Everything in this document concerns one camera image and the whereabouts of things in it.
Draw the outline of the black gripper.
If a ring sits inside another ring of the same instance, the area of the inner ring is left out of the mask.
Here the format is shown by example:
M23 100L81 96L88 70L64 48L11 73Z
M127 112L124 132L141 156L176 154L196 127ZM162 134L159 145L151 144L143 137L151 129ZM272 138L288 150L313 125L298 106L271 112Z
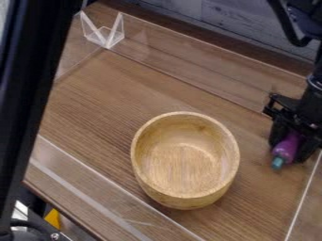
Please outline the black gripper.
M271 93L263 113L272 120L270 147L275 147L288 132L296 132L299 136L294 162L303 163L322 146L322 75L308 76L307 87L299 99Z

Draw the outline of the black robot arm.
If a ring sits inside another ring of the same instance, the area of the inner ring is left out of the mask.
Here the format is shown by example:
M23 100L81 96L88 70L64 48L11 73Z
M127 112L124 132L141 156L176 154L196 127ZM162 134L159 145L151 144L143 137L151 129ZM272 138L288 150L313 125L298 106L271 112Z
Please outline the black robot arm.
M290 43L319 41L314 69L299 99L271 93L263 113L271 117L271 167L303 163L322 149L322 0L267 0Z

